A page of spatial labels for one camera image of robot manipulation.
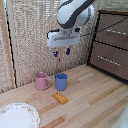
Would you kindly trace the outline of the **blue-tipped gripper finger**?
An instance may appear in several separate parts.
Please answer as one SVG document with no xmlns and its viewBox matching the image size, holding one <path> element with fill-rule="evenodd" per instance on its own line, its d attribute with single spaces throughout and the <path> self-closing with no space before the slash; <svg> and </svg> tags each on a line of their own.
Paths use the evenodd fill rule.
<svg viewBox="0 0 128 128">
<path fill-rule="evenodd" d="M 55 49 L 55 51 L 53 52 L 53 54 L 54 54 L 54 57 L 57 57 L 58 51 Z"/>
<path fill-rule="evenodd" d="M 66 55 L 70 55 L 70 51 L 71 51 L 71 48 L 70 48 L 70 47 L 67 48 L 67 50 L 66 50 Z"/>
</svg>

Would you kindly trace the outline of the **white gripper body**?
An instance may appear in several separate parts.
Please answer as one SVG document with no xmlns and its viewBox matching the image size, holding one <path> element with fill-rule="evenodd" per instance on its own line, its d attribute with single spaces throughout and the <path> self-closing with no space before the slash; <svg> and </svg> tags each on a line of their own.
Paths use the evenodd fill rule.
<svg viewBox="0 0 128 128">
<path fill-rule="evenodd" d="M 79 32 L 69 34 L 69 32 L 66 31 L 64 34 L 62 34 L 61 30 L 57 29 L 51 30 L 47 33 L 47 46 L 50 48 L 75 45 L 79 43 L 79 40 Z"/>
</svg>

